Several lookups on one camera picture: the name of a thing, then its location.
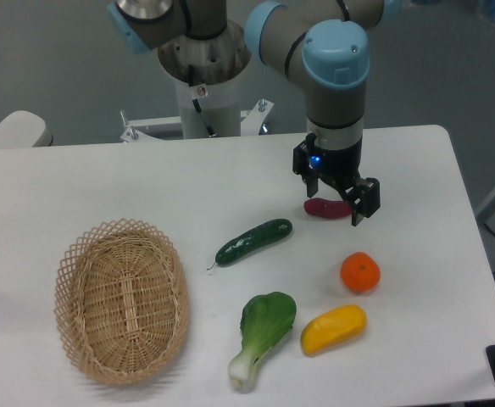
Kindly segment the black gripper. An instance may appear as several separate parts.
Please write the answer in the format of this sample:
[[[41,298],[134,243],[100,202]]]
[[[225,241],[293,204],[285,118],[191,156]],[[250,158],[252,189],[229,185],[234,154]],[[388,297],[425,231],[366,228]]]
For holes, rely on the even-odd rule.
[[[381,186],[376,178],[360,177],[362,140],[338,150],[317,146],[314,133],[309,133],[305,142],[293,149],[292,171],[302,177],[307,197],[312,198],[319,191],[319,175],[327,184],[333,181],[344,187],[340,194],[352,210],[352,226],[370,218],[381,207]]]

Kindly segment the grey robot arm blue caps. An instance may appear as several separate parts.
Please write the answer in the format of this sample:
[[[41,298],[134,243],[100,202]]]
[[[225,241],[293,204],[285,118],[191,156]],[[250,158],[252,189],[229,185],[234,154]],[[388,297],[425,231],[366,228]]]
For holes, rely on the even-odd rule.
[[[336,190],[358,224],[381,205],[378,180],[359,174],[366,32],[400,8],[398,1],[265,1],[238,25],[224,1],[113,1],[108,15],[132,52],[157,52],[175,83],[185,138],[240,134],[238,81],[253,61],[299,87],[307,136],[292,169],[309,197],[320,183]]]

